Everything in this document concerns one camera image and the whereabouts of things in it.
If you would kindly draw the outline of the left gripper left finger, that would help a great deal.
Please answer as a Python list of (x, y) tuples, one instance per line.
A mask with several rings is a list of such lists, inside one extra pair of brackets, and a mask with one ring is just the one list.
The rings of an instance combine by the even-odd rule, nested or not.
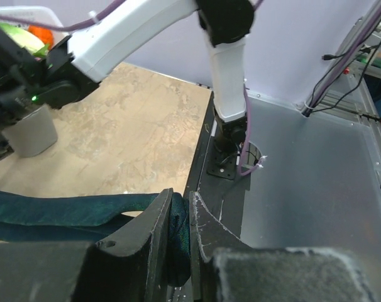
[(165, 301), (173, 190), (86, 253), (72, 301)]

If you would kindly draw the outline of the dark green tie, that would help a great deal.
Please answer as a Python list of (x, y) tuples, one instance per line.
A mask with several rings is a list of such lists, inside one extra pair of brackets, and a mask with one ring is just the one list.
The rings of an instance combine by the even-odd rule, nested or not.
[[(124, 212), (144, 211), (157, 194), (34, 198), (0, 191), (0, 241), (99, 241), (127, 222)], [(191, 275), (189, 203), (173, 193), (168, 231), (168, 283)]]

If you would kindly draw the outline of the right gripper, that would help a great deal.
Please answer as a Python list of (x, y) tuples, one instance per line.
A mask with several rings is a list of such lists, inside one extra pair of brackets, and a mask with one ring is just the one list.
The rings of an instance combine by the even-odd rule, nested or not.
[(40, 108), (40, 76), (41, 63), (0, 29), (0, 148), (8, 147), (1, 132)]

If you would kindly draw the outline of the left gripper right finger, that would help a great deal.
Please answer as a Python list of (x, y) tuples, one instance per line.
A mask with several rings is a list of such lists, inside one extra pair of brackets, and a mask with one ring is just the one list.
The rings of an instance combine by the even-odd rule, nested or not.
[(190, 263), (194, 298), (197, 301), (222, 301), (219, 265), (216, 254), (229, 250), (250, 250), (207, 208), (200, 193), (192, 191), (190, 203)]

